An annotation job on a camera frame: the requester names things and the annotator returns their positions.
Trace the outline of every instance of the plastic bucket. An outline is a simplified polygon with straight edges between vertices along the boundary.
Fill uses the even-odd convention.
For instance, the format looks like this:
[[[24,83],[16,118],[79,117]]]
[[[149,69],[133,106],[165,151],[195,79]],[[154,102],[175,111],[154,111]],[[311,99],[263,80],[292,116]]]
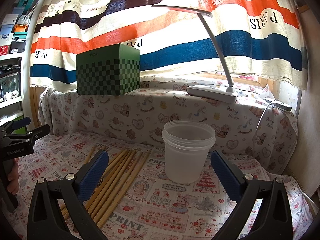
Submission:
[[[175,120],[164,125],[165,173],[177,183],[196,181],[210,148],[216,141],[214,129],[201,122]]]

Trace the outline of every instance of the metal screw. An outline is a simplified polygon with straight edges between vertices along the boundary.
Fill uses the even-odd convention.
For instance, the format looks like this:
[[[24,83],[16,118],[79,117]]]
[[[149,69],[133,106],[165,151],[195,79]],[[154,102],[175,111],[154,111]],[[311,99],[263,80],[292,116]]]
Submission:
[[[69,174],[66,176],[66,179],[67,179],[67,180],[71,180],[71,179],[73,179],[74,177],[75,177],[74,174],[69,173]]]
[[[43,183],[44,182],[44,178],[39,178],[38,179],[38,183]]]
[[[254,176],[252,175],[252,174],[246,174],[245,176],[244,176],[247,180],[253,180],[254,179]]]
[[[282,179],[281,179],[281,178],[279,178],[279,177],[276,177],[276,182],[278,182],[278,183],[282,183]]]

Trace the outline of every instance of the shelf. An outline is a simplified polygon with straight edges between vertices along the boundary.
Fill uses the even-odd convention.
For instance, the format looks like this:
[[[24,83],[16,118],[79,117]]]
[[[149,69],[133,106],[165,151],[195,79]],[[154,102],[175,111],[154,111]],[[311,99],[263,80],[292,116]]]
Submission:
[[[20,117],[20,116],[22,116],[22,115],[23,115],[23,112],[22,112],[22,111],[18,111],[17,113],[9,116],[9,117],[6,118],[6,119],[0,120],[0,126],[1,126],[1,125],[4,125],[6,122],[11,122],[11,121],[13,121],[14,119],[16,119],[16,118],[18,118],[18,117]]]
[[[0,103],[0,108],[4,108],[6,106],[12,105],[14,103],[18,103],[22,101],[22,97],[12,98],[7,101]]]
[[[11,58],[19,58],[19,57],[22,57],[23,54],[24,54],[24,52],[1,55],[0,56],[0,61],[1,60],[6,60],[6,59],[11,59]]]

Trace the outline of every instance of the tablecloth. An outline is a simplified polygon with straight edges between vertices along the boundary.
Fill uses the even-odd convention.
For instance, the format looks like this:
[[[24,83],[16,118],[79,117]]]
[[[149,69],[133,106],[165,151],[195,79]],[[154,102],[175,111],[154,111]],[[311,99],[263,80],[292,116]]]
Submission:
[[[253,138],[266,106],[257,93],[238,90],[237,101],[227,104],[188,95],[190,85],[183,80],[143,81],[141,89],[123,96],[85,96],[47,89],[40,98],[39,120],[49,124],[54,135],[83,130],[159,147],[164,147],[161,133],[167,122],[200,121],[215,129],[214,149],[251,155],[267,171],[282,173],[297,142],[293,113],[269,108]]]
[[[87,131],[64,136],[47,135],[36,142],[32,155],[19,160],[18,208],[8,213],[3,207],[4,214],[22,239],[27,239],[29,206],[38,178],[59,180],[68,173],[76,173],[94,145],[97,146],[96,151],[106,146],[110,159],[125,148],[136,149],[138,153],[152,149],[138,176],[102,228],[109,240],[209,240],[236,205],[228,198],[213,171],[210,155],[199,179],[182,185],[170,181],[165,174],[164,148],[125,142]],[[249,155],[226,156],[244,173],[263,180],[274,178]],[[297,182],[289,176],[280,177],[287,190],[293,239],[296,240],[311,224],[312,216]],[[240,237],[249,232],[260,204],[261,201],[257,200]],[[67,224],[72,234],[78,235],[70,218]]]

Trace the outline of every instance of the human hand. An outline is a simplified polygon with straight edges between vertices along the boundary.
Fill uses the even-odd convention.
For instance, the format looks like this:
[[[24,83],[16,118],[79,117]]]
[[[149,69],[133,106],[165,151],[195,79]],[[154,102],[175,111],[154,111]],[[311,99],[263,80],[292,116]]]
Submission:
[[[11,172],[8,174],[8,180],[10,181],[10,183],[7,189],[8,189],[8,192],[12,193],[12,195],[16,195],[19,190],[18,161],[19,161],[19,158],[13,159],[14,164]]]

